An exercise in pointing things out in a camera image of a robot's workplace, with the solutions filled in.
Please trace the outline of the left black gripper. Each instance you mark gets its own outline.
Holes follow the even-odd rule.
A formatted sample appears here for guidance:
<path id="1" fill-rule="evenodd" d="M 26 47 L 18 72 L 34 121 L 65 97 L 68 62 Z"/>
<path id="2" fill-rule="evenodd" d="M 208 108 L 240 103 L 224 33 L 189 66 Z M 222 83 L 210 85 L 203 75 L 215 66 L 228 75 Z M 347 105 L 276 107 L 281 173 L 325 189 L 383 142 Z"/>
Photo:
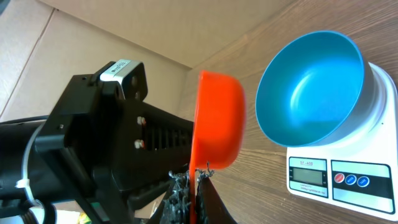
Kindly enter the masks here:
<path id="1" fill-rule="evenodd" d="M 188 162 L 193 122 L 134 98 L 118 82 L 75 75 L 44 123 L 35 148 L 94 223 L 132 223 L 174 183 L 146 185 L 146 151 Z"/>

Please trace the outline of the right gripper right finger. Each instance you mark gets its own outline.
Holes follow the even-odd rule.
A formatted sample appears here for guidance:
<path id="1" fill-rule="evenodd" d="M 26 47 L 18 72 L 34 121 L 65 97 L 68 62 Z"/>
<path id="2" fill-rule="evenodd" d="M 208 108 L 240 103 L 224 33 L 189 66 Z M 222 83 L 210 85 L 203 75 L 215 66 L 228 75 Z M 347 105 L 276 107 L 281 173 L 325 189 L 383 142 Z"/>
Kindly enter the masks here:
<path id="1" fill-rule="evenodd" d="M 198 224 L 237 224 L 230 215 L 222 199 L 218 195 L 211 177 L 215 173 L 214 170 L 198 169 L 199 177 L 197 178 L 197 196 L 195 211 L 197 213 Z"/>

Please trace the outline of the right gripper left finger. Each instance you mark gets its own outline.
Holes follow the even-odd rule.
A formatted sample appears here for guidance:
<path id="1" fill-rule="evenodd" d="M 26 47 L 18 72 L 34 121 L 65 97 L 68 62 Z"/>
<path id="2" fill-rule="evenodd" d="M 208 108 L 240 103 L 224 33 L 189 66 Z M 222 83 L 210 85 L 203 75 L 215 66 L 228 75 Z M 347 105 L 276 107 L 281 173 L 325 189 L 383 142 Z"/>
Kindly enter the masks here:
<path id="1" fill-rule="evenodd" d="M 187 224 L 190 223 L 190 180 L 188 171 L 169 172 L 172 184 L 164 199 L 149 219 L 149 224 Z"/>

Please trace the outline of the orange measuring scoop blue handle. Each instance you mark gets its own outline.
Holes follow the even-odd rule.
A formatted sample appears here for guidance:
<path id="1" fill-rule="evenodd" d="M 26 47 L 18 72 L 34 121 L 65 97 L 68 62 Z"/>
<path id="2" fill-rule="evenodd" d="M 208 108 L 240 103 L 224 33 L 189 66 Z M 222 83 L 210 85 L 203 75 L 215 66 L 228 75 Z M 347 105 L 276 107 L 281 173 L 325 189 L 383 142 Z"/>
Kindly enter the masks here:
<path id="1" fill-rule="evenodd" d="M 245 123 L 246 100 L 240 82 L 222 73 L 201 71 L 188 173 L 190 223 L 197 222 L 195 171 L 229 167 L 239 154 Z"/>

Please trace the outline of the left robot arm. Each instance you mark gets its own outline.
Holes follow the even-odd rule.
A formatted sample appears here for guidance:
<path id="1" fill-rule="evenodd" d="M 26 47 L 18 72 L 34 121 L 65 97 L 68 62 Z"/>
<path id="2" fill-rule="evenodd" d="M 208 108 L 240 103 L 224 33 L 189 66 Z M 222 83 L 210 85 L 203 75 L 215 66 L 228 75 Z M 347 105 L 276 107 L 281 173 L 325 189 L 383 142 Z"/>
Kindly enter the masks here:
<path id="1" fill-rule="evenodd" d="M 122 88 L 75 75 L 52 112 L 1 124 L 1 216 L 54 223 L 54 204 L 74 200 L 93 223 L 133 223 L 134 212 L 170 195 L 188 169 L 193 123 L 143 102 L 144 76 Z"/>

